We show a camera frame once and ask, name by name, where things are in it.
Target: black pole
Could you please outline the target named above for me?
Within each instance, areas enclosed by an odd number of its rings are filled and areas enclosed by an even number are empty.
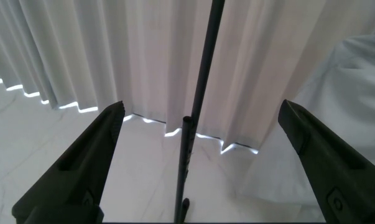
[[[175,200],[174,223],[181,224],[185,221],[190,201],[188,198],[182,202],[185,181],[188,173],[188,164],[194,144],[195,133],[197,131],[198,120],[202,103],[204,101],[206,83],[210,74],[213,52],[215,51],[216,38],[222,17],[225,0],[212,0],[208,28],[206,30],[204,49],[201,58],[200,72],[198,74],[197,87],[193,102],[192,116],[183,118],[182,139],[180,142],[179,168],[177,177],[177,189]]]

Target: curtain fold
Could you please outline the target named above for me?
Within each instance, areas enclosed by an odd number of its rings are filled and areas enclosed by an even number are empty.
[[[52,108],[165,121],[191,113],[211,1],[0,0],[0,79]],[[259,149],[339,41],[375,34],[375,0],[226,1],[198,132]]]

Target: tile floor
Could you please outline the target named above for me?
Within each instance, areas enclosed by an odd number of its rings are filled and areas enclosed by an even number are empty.
[[[11,208],[98,112],[52,110],[40,98],[0,85],[0,223],[15,223]],[[106,222],[172,222],[180,132],[133,116],[118,138],[100,207]],[[288,222],[299,207],[246,198],[238,186],[255,159],[240,147],[220,154],[216,139],[196,138],[185,196],[188,222]]]

